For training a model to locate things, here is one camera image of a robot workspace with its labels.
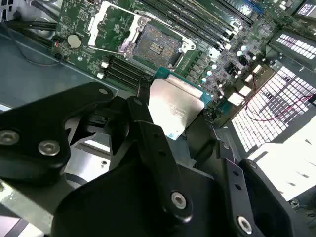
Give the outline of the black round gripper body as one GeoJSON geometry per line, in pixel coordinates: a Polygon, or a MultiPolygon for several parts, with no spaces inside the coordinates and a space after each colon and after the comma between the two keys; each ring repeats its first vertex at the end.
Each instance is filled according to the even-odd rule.
{"type": "Polygon", "coordinates": [[[53,237],[231,237],[215,181],[184,166],[181,176],[193,201],[193,218],[175,224],[163,212],[152,178],[141,162],[122,167],[77,188],[54,214],[53,237]]]}

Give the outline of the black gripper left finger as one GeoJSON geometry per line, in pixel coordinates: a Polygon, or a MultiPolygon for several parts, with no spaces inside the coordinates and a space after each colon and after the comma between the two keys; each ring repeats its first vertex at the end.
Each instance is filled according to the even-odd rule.
{"type": "Polygon", "coordinates": [[[166,137],[138,97],[115,97],[89,82],[0,115],[0,176],[50,185],[62,176],[72,145],[97,132],[113,137],[120,165],[137,159],[149,172],[154,204],[173,223],[187,223],[193,204],[166,137]]]}

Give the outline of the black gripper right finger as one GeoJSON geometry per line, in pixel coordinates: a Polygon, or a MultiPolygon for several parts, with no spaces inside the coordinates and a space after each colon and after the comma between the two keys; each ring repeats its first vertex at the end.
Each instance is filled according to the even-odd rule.
{"type": "Polygon", "coordinates": [[[232,237],[297,237],[295,212],[263,170],[249,159],[237,160],[204,112],[185,130],[194,168],[212,176],[232,237]]]}

